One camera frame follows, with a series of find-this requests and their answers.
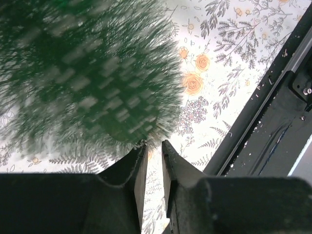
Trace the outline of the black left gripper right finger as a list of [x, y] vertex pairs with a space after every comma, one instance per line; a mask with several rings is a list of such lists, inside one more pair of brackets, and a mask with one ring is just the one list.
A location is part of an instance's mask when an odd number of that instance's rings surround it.
[[312, 188], [296, 177], [208, 176], [163, 141], [169, 234], [309, 234]]

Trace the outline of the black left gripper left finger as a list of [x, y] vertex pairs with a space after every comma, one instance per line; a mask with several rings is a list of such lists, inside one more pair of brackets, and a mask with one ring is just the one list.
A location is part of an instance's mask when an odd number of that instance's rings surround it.
[[1, 174], [3, 234], [138, 234], [146, 145], [99, 174]]

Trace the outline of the small green christmas tree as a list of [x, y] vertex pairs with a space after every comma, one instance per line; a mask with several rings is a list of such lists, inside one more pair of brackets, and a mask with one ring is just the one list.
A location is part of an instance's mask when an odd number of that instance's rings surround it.
[[183, 93], [170, 30], [160, 0], [1, 1], [1, 138], [30, 153], [159, 145]]

